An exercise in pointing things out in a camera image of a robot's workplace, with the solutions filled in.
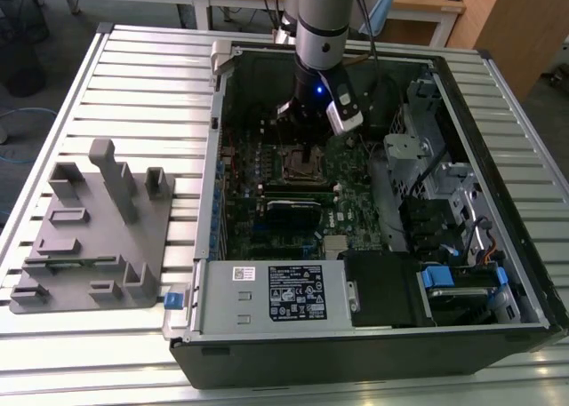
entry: cable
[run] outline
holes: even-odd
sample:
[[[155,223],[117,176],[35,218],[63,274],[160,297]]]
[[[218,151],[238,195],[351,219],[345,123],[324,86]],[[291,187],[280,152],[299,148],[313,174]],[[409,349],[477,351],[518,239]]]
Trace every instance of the cable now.
[[[281,11],[278,8],[278,0],[275,0],[275,9],[276,9],[276,23],[278,24],[279,27],[281,27]]]
[[[415,182],[413,183],[411,188],[409,188],[409,193],[407,193],[407,197],[411,197],[413,195],[414,191],[419,187],[421,182],[423,182],[425,180],[425,178],[427,178],[428,175],[433,170],[435,170],[437,165],[439,163],[441,163],[441,160],[443,160],[443,157],[445,157],[446,151],[447,151],[447,148],[446,148],[446,144],[445,144],[445,146],[443,148],[441,148],[441,151],[439,151],[438,154],[435,157],[433,157],[433,159],[430,161],[429,166],[427,166],[427,169],[421,175],[419,175],[419,177],[417,177],[417,179],[415,180]]]
[[[490,257],[492,256],[492,254],[496,251],[496,239],[494,238],[493,235],[490,234],[490,230],[486,230],[486,236],[491,240],[491,245],[488,248],[488,251],[484,254],[484,256],[482,257],[482,262],[487,265],[490,263]]]
[[[247,27],[249,27],[249,26],[251,25],[253,19],[255,18],[255,15],[257,15],[257,11],[258,11],[258,9],[255,9],[255,10],[252,12],[252,15],[251,15],[251,18],[249,19],[249,21],[247,21],[247,23],[246,23],[244,26],[241,26],[241,27],[239,28],[239,31],[242,32],[244,28],[247,28]]]
[[[14,110],[10,110],[10,111],[6,111],[5,113],[2,113],[0,115],[0,119],[2,117],[5,117],[7,115],[11,115],[13,113],[18,113],[20,111],[38,111],[38,112],[45,112],[45,113],[49,113],[51,115],[53,115],[54,117],[57,117],[57,112],[50,110],[49,108],[41,108],[41,107],[23,107],[23,108],[15,108]],[[36,159],[34,160],[14,160],[14,159],[9,159],[7,157],[2,157],[0,156],[0,161],[1,162],[6,162],[6,163],[15,163],[15,164],[25,164],[25,163],[33,163],[36,161]]]
[[[1,162],[6,162],[6,163],[16,163],[16,164],[24,164],[24,163],[33,163],[36,161],[36,159],[34,160],[13,160],[13,159],[8,159],[6,157],[1,157],[0,156],[0,161]]]
[[[5,117],[6,115],[11,115],[13,113],[18,113],[20,111],[38,111],[38,112],[45,112],[49,113],[55,117],[57,117],[57,112],[50,110],[49,108],[41,108],[41,107],[24,107],[24,108],[15,108],[14,110],[7,111],[0,115],[0,118]]]
[[[267,0],[263,0],[263,2],[265,3],[265,9],[267,10],[267,15],[270,18],[270,22],[273,24],[273,27],[275,28],[275,30],[278,30],[278,24],[277,22],[273,19],[273,14],[271,13],[269,7],[268,7],[268,2]]]
[[[375,49],[375,40],[373,39],[372,23],[370,21],[370,15],[367,11],[367,6],[365,0],[356,0],[359,11],[364,17],[365,27],[367,28],[367,33],[370,38],[370,53],[373,56],[373,64],[375,65],[375,71],[377,73],[378,79],[380,78],[380,62],[377,56],[377,49]]]
[[[485,221],[485,220],[488,220],[488,218],[485,217],[484,215],[480,215],[478,218],[476,218],[474,220],[474,222],[470,226],[469,233],[466,237],[466,242],[464,243],[464,249],[462,250],[462,254],[461,254],[461,263],[462,264],[464,264],[466,262],[467,258],[469,257],[470,244],[472,243],[472,238],[474,237],[474,233],[477,231],[478,225],[482,221]]]
[[[239,8],[239,9],[237,9],[236,11],[231,11],[231,8],[228,8],[228,7],[223,7],[223,8],[222,8],[221,6],[218,6],[217,9],[219,9],[219,10],[222,11],[223,13],[225,13],[225,11],[227,11],[227,12],[229,12],[229,13],[240,13],[243,8]]]

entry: white label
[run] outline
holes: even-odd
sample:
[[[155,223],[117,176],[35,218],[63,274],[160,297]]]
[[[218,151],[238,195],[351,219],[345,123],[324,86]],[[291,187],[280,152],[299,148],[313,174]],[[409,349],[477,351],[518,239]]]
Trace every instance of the white label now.
[[[461,8],[455,8],[454,6],[443,6],[441,8],[441,11],[443,12],[458,12],[460,13],[462,11]]]
[[[233,267],[234,282],[252,282],[255,280],[255,267]]]

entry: aluminum table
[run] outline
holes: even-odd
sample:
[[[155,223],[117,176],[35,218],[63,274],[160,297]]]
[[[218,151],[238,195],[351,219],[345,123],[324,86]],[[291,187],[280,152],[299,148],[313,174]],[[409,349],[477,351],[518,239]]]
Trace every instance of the aluminum table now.
[[[204,149],[210,121],[210,52],[218,38],[269,36],[114,26],[89,48],[0,237],[0,404],[565,404],[569,341],[511,356],[467,377],[198,391],[161,334],[164,308],[15,315],[12,286],[52,194],[55,162],[95,168],[94,137],[116,144],[132,171],[162,166],[177,177],[162,293],[191,280]],[[367,49],[368,43],[349,43]],[[491,60],[473,51],[382,45],[443,55],[509,192],[569,306],[569,188]]]

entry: floor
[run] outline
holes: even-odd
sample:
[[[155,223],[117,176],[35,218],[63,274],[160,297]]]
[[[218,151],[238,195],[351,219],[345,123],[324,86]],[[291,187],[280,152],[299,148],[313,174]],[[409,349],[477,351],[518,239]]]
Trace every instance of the floor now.
[[[41,92],[25,99],[11,97],[0,85],[0,115],[20,107],[46,107],[57,111],[100,22],[180,28],[180,17],[174,4],[80,0],[79,6],[81,13],[73,16],[65,0],[44,0],[43,12],[51,35],[36,47],[36,53],[47,72],[47,85]],[[191,24],[190,14],[184,13],[183,17]],[[217,29],[248,33],[270,31],[268,15],[263,11],[243,9],[231,14],[232,22],[223,21],[221,10],[213,11],[212,17],[213,26]],[[0,157],[33,161],[44,144],[52,121],[53,117],[46,113],[16,113],[0,118],[0,127],[9,135],[9,141],[0,145]],[[31,163],[16,164],[0,160],[0,231],[31,167]]]
[[[97,25],[102,21],[121,24],[179,28],[180,18],[173,4],[141,4],[81,0],[81,14],[69,14],[65,0],[45,0],[44,16],[51,36],[36,47],[47,72],[48,84],[38,94],[15,99],[0,87],[0,114],[16,107],[47,107],[58,110],[73,82]],[[268,33],[268,15],[263,11],[243,9],[232,13],[234,22],[224,22],[221,11],[213,11],[217,29]],[[191,24],[186,13],[184,20]],[[551,89],[540,80],[524,103],[524,109],[562,172],[569,178],[569,95]],[[12,160],[33,160],[43,145],[52,125],[52,117],[44,113],[17,113],[0,118],[10,140],[0,146],[0,157]],[[0,230],[8,218],[18,194],[31,169],[31,163],[15,164],[0,161]]]

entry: warning label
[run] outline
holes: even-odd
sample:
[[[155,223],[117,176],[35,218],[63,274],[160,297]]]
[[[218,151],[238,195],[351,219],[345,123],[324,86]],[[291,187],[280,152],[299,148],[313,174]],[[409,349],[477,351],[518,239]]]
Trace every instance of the warning label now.
[[[326,319],[322,266],[269,267],[268,299],[273,322]]]

